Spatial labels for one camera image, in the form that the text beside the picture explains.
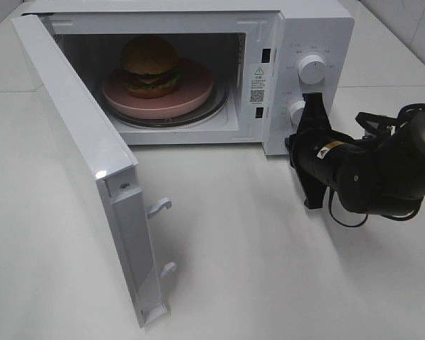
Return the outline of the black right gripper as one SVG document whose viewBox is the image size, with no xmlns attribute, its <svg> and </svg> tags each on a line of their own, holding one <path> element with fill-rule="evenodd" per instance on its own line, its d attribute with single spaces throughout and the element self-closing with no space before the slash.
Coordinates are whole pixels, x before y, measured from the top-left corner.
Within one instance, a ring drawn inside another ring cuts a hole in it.
<svg viewBox="0 0 425 340">
<path fill-rule="evenodd" d="M 335 132 L 328 135 L 323 131 L 332 127 L 321 92 L 304 93 L 302 97 L 305 107 L 297 133 L 287 137 L 285 145 L 305 194 L 304 205 L 313 210 L 322 208 L 327 186 L 338 186 L 341 165 L 358 152 L 358 147 L 350 140 L 339 139 Z"/>
</svg>

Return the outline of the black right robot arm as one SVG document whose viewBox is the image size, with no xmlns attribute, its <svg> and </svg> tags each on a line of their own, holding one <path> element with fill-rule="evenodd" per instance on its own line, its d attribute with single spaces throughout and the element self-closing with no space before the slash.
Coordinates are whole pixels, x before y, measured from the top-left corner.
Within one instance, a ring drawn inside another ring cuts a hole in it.
<svg viewBox="0 0 425 340">
<path fill-rule="evenodd" d="M 331 127 L 321 93 L 303 98 L 300 124 L 285 145 L 307 208 L 321 208 L 328 188 L 352 213 L 405 216 L 420 208 L 425 103 L 409 104 L 395 118 L 358 113 L 356 122 L 369 135 L 357 140 Z"/>
</svg>

